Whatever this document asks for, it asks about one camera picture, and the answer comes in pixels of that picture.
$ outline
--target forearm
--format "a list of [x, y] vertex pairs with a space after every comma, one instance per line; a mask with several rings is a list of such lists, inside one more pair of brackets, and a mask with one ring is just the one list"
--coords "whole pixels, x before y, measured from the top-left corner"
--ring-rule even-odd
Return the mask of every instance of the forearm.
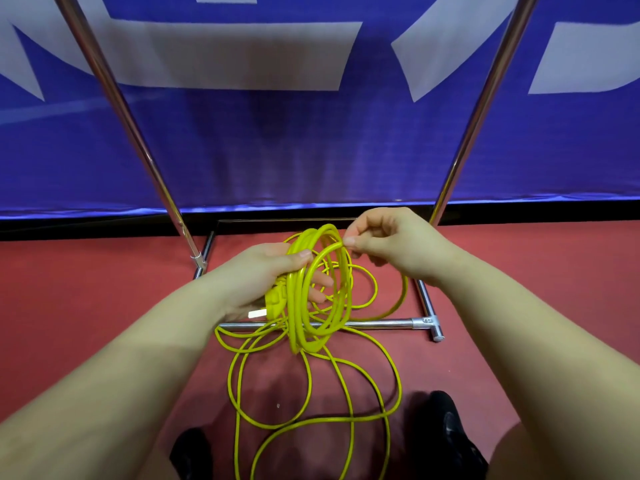
[[442, 289], [543, 454], [580, 478], [637, 473], [635, 363], [466, 253]]
[[0, 477], [132, 478], [222, 318], [190, 283], [0, 425]]

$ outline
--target foot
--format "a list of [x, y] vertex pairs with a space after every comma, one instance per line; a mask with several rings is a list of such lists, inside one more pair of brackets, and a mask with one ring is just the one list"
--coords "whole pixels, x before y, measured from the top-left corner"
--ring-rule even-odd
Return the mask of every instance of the foot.
[[180, 480], [211, 480], [213, 477], [211, 445], [200, 428], [187, 429], [178, 436], [169, 460]]
[[446, 392], [412, 397], [407, 447], [420, 479], [482, 480], [486, 476], [488, 464], [465, 434], [456, 405]]

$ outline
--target red floor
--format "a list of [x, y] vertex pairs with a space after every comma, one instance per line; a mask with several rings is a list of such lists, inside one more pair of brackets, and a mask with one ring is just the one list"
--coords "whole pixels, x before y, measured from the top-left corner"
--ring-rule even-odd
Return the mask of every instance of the red floor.
[[[640, 362], [640, 222], [459, 226], [443, 233], [465, 249], [512, 275], [541, 298], [620, 352]], [[283, 235], [223, 236], [212, 266], [258, 242]], [[0, 242], [0, 419], [25, 404], [96, 352], [156, 301], [191, 279], [188, 251], [178, 238]], [[399, 275], [374, 269], [381, 297], [367, 310], [388, 308], [400, 291]], [[369, 292], [356, 282], [359, 298]], [[465, 332], [451, 304], [433, 291], [446, 340], [431, 343], [421, 331], [375, 332], [396, 361], [405, 398], [443, 389], [456, 401], [465, 428], [489, 457], [517, 416]], [[396, 317], [416, 316], [413, 293]], [[384, 357], [362, 339], [336, 336], [332, 353], [370, 371], [385, 395], [393, 380]], [[231, 354], [213, 341], [161, 437], [169, 448], [188, 426], [207, 425], [214, 439], [216, 476], [232, 472], [234, 412], [226, 393]], [[249, 363], [243, 397], [257, 419], [284, 420], [300, 405], [305, 377], [287, 346], [265, 353], [263, 366]], [[310, 414], [344, 413], [346, 403], [334, 375], [313, 363]], [[347, 372], [357, 411], [375, 406], [370, 389]], [[392, 417], [389, 477], [404, 476], [403, 412]], [[241, 432], [243, 477], [263, 433]], [[346, 426], [311, 426], [288, 433], [268, 448], [259, 477], [332, 478], [346, 451]], [[356, 427], [348, 478], [373, 478], [380, 466], [379, 424]]]

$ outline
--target yellow cable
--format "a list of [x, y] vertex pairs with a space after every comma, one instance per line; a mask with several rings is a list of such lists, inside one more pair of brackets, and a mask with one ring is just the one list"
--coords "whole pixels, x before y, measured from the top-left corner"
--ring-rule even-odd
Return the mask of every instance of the yellow cable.
[[[280, 305], [282, 307], [282, 305], [284, 305], [284, 300], [286, 300], [286, 309], [281, 311], [277, 317], [268, 315], [267, 323], [260, 329], [251, 333], [233, 333], [220, 327], [217, 327], [215, 329], [216, 338], [220, 342], [220, 345], [236, 354], [234, 359], [231, 361], [231, 366], [229, 367], [229, 373], [227, 376], [227, 390], [229, 399], [236, 409], [236, 434], [234, 437], [234, 469], [236, 473], [236, 480], [241, 480], [238, 459], [241, 419], [244, 419], [249, 424], [257, 428], [273, 431], [273, 433], [270, 434], [267, 439], [265, 439], [265, 441], [263, 441], [253, 458], [250, 480], [255, 480], [255, 469], [258, 464], [258, 460], [260, 459], [260, 456], [264, 452], [265, 448], [267, 448], [267, 446], [278, 436], [283, 435], [288, 431], [292, 431], [293, 429], [307, 426], [309, 424], [346, 422], [349, 423], [350, 430], [349, 449], [347, 451], [344, 466], [342, 468], [342, 473], [339, 477], [340, 480], [343, 480], [349, 469], [351, 456], [353, 454], [355, 423], [364, 421], [376, 421], [381, 419], [385, 425], [385, 460], [380, 471], [380, 479], [382, 479], [384, 478], [387, 471], [389, 454], [391, 450], [391, 435], [388, 417], [393, 414], [393, 412], [395, 412], [400, 405], [400, 402], [402, 400], [402, 383], [400, 382], [400, 376], [398, 375], [396, 364], [391, 359], [391, 356], [382, 346], [382, 344], [380, 344], [379, 341], [374, 339], [372, 336], [364, 333], [363, 331], [346, 326], [348, 320], [354, 320], [354, 318], [351, 317], [351, 311], [353, 309], [364, 308], [373, 303], [378, 295], [378, 283], [376, 282], [376, 279], [373, 277], [373, 275], [369, 272], [369, 270], [367, 270], [363, 266], [358, 266], [352, 263], [349, 252], [342, 245], [342, 240], [340, 238], [338, 230], [331, 224], [324, 225], [320, 227], [320, 229], [307, 229], [302, 233], [294, 234], [290, 238], [285, 240], [285, 242], [289, 241], [293, 241], [288, 251], [289, 254], [294, 254], [304, 249], [310, 249], [314, 252], [315, 258], [310, 265], [305, 266], [301, 270], [294, 273], [288, 273], [285, 278], [279, 278], [276, 282], [276, 286], [274, 288], [275, 296], [279, 297], [280, 294], [282, 294]], [[322, 245], [322, 249], [320, 251], [315, 250], [316, 244], [318, 242]], [[354, 269], [363, 271], [366, 275], [368, 275], [374, 285], [374, 292], [372, 297], [363, 305], [354, 305], [351, 302]], [[333, 293], [331, 295], [328, 295], [328, 300], [330, 302], [329, 306], [325, 308], [319, 308], [315, 303], [313, 303], [314, 311], [309, 311], [308, 292], [309, 287], [312, 286], [312, 279], [316, 270], [320, 270], [333, 278]], [[408, 287], [407, 278], [403, 276], [402, 280], [402, 293], [396, 304], [391, 307], [388, 312], [377, 317], [367, 318], [366, 320], [376, 320], [384, 318], [395, 312], [398, 307], [400, 307], [400, 305], [404, 301]], [[271, 310], [272, 309], [268, 305], [268, 312], [270, 312]], [[315, 328], [312, 326], [313, 322], [320, 322], [320, 325]], [[259, 345], [262, 339], [264, 339], [268, 334], [273, 333], [274, 331], [279, 332], [278, 336], [275, 339], [271, 340], [267, 344]], [[334, 357], [331, 352], [329, 352], [326, 344], [329, 338], [331, 338], [332, 334], [338, 331], [359, 335], [360, 337], [372, 341], [382, 351], [382, 354], [385, 355], [389, 362], [389, 365], [391, 366], [391, 369], [393, 370], [397, 384], [396, 401], [391, 408], [386, 408], [385, 400], [382, 397], [382, 393], [380, 392], [379, 387], [367, 373], [367, 371], [353, 362]], [[240, 347], [232, 347], [224, 341], [222, 335], [244, 339], [244, 342], [242, 343], [242, 345], [240, 345]], [[249, 354], [273, 347], [285, 337], [289, 338], [289, 345], [291, 347], [291, 350], [294, 353], [300, 353], [300, 355], [302, 356], [302, 361], [304, 362], [305, 370], [307, 371], [307, 395], [304, 403], [302, 404], [302, 407], [300, 407], [300, 410], [293, 416], [293, 418], [281, 424], [261, 423], [251, 418], [251, 416], [246, 414], [241, 407], [241, 389], [244, 366], [246, 364], [247, 358], [249, 357]], [[242, 359], [240, 360], [240, 366], [238, 369], [237, 384], [234, 390], [233, 375], [236, 368], [236, 363], [241, 356]], [[338, 380], [340, 381], [340, 385], [342, 386], [344, 396], [347, 400], [349, 410], [348, 415], [311, 418], [303, 420], [300, 419], [300, 417], [307, 409], [309, 400], [311, 399], [312, 391], [311, 368], [309, 366], [307, 356], [312, 356], [331, 362], [333, 369], [338, 376]], [[373, 390], [375, 391], [378, 403], [380, 404], [379, 413], [366, 416], [359, 416], [354, 414], [351, 396], [349, 395], [349, 389], [340, 371], [339, 364], [348, 365], [354, 368], [356, 371], [361, 373], [366, 380], [368, 380]]]

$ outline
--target blue backdrop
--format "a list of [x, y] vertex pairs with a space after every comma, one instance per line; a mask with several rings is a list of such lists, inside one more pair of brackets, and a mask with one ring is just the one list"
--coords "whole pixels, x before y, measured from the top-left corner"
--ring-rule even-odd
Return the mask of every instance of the blue backdrop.
[[[433, 201], [506, 24], [414, 102], [391, 42], [436, 0], [103, 1], [114, 20], [362, 22], [338, 91], [122, 85], [186, 210]], [[19, 15], [0, 10], [0, 23], [12, 23], [44, 100], [0, 75], [1, 216], [160, 211], [96, 79], [43, 48]], [[556, 22], [638, 20], [640, 0], [541, 0], [453, 201], [640, 198], [638, 80], [529, 93]]]

